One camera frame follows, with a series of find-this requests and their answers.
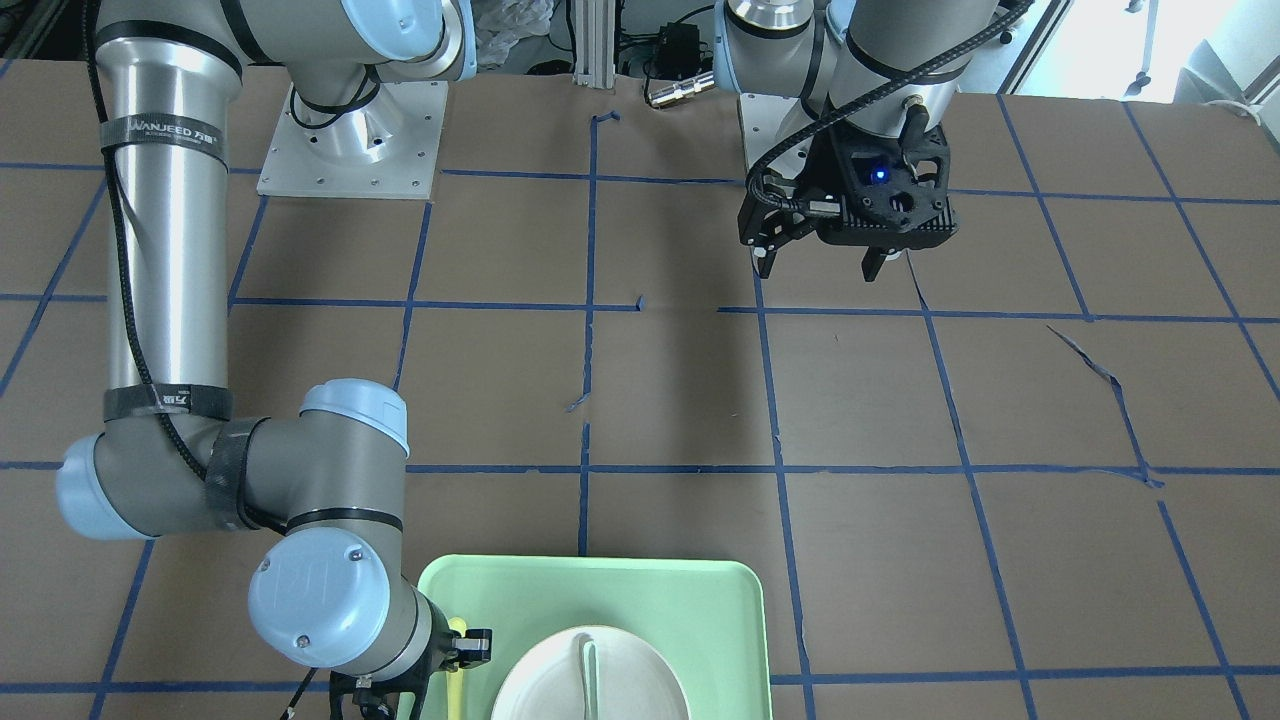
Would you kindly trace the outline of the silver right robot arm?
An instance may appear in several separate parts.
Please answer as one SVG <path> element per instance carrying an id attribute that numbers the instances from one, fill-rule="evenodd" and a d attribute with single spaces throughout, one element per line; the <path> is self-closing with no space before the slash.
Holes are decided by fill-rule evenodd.
<path id="1" fill-rule="evenodd" d="M 111 213 L 102 430 L 58 469 L 60 514 L 95 541 L 269 529 L 250 620 L 329 671 L 334 719 L 422 715 L 438 673 L 492 659 L 403 573 L 407 407 L 353 378 L 293 416 L 237 416 L 229 387 L 229 110 L 283 67 L 296 124 L 342 161 L 407 158 L 385 79 L 475 73 L 467 1 L 88 1 L 82 38 Z"/>

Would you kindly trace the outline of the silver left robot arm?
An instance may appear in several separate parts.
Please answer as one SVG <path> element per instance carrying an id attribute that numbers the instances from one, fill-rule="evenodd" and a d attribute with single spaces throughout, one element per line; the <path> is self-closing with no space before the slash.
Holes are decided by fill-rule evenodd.
<path id="1" fill-rule="evenodd" d="M 755 273 L 815 236 L 861 247 L 874 281 L 893 256 L 951 240 L 952 155 L 942 119 L 972 54 L 1029 9 L 1016 1 L 718 1 L 713 78 L 790 97 L 748 164 L 739 211 Z"/>

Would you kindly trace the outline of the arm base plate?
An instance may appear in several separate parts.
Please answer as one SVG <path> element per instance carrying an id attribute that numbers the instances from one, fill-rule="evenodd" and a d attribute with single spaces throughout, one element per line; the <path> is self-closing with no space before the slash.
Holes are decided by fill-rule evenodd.
<path id="1" fill-rule="evenodd" d="M 739 96 L 744 170 L 783 138 L 812 123 L 799 97 L 744 94 Z M 803 172 L 813 140 L 803 141 L 771 163 L 771 172 L 795 181 Z"/>
<path id="2" fill-rule="evenodd" d="M 367 106 L 337 122 L 288 94 L 259 193 L 428 201 L 449 88 L 445 82 L 380 85 Z"/>

